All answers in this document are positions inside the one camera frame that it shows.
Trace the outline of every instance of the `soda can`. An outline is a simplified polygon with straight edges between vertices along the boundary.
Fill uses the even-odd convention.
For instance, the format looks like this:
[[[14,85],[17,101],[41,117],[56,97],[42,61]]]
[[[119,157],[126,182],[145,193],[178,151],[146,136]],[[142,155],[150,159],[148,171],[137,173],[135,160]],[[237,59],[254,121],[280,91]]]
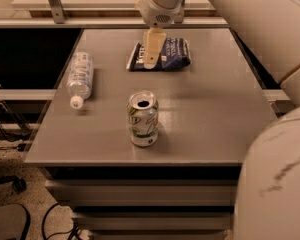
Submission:
[[[158,109],[156,96],[149,91],[131,95],[127,112],[131,141],[141,147],[150,146],[158,138]]]

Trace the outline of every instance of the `white bottle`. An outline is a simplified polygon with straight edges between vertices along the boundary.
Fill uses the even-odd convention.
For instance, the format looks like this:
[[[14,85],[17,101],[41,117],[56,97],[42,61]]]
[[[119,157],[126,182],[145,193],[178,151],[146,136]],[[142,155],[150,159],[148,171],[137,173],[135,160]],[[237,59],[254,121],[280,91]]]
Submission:
[[[90,54],[77,52],[71,59],[71,68],[67,82],[70,94],[70,106],[80,109],[84,100],[91,95],[93,80],[93,62]]]

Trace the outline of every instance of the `gray tabletop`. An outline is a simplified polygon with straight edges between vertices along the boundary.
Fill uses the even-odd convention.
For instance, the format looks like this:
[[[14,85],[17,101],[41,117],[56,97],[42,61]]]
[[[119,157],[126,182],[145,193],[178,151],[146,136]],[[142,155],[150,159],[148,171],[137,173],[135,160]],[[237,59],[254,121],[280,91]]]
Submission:
[[[25,162],[35,166],[240,165],[275,119],[228,29],[167,30],[189,41],[192,64],[178,72],[130,72],[126,63],[144,30],[85,30],[77,51],[92,54],[93,94],[73,110],[69,67]],[[139,90],[159,101],[159,137],[131,143],[126,104]]]

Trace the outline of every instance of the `white bottle cap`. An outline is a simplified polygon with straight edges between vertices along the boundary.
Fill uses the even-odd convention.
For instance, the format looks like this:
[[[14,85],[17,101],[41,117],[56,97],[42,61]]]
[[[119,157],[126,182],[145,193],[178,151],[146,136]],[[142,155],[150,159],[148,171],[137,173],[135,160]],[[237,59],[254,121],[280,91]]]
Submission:
[[[70,100],[70,106],[74,109],[80,109],[83,106],[83,99],[80,96],[73,96]]]

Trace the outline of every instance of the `robotic arm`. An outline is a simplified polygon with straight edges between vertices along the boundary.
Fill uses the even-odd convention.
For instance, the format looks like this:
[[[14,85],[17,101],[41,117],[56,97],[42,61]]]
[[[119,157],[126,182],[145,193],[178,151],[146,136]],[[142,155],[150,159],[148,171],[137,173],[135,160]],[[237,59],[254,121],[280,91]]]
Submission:
[[[181,1],[140,0],[150,27],[144,39],[150,66],[162,48],[162,28],[178,15]],[[299,106],[250,147],[238,184],[234,239],[300,240],[300,2],[209,1]]]

